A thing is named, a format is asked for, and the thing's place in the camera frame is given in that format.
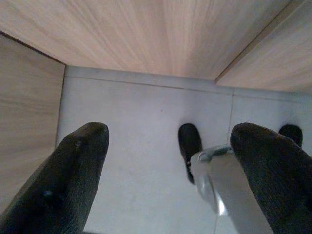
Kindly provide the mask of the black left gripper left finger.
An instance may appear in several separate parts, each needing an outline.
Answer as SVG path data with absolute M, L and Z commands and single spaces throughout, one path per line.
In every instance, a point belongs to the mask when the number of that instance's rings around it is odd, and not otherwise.
M 104 123 L 89 122 L 68 134 L 1 214 L 1 233 L 82 233 L 108 146 Z

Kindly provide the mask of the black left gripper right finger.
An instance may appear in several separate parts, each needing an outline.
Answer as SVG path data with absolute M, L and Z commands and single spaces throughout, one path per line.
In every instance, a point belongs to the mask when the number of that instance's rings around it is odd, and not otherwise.
M 312 158 L 302 142 L 302 130 L 292 124 L 275 132 L 241 123 L 231 132 L 231 147 L 275 234 L 312 232 Z

